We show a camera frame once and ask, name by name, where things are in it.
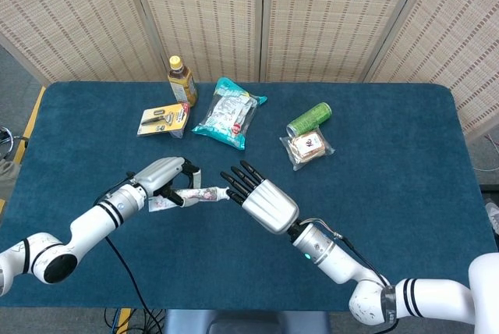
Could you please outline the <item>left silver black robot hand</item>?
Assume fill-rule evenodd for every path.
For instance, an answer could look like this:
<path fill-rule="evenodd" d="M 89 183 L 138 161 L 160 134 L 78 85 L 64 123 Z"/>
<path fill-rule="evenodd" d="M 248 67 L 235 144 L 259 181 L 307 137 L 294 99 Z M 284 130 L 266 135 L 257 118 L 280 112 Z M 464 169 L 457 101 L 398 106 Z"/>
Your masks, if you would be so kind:
<path fill-rule="evenodd" d="M 186 207 L 188 201 L 172 189 L 172 181 L 178 174 L 189 178 L 188 189 L 199 189 L 201 169 L 183 157 L 160 158 L 138 172 L 132 179 L 134 186 L 140 186 L 147 198 L 157 196 L 167 198 L 179 207 Z"/>

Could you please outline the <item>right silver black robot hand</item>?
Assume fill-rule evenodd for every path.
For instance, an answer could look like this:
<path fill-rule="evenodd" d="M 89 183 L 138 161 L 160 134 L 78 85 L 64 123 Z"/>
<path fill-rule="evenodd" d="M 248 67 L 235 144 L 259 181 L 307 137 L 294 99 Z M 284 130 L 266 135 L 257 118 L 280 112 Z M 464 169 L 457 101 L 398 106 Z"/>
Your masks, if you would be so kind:
<path fill-rule="evenodd" d="M 250 163 L 241 160 L 240 165 L 245 172 L 232 166 L 234 176 L 220 173 L 232 187 L 227 190 L 229 198 L 270 233 L 287 232 L 299 217 L 298 205 Z"/>

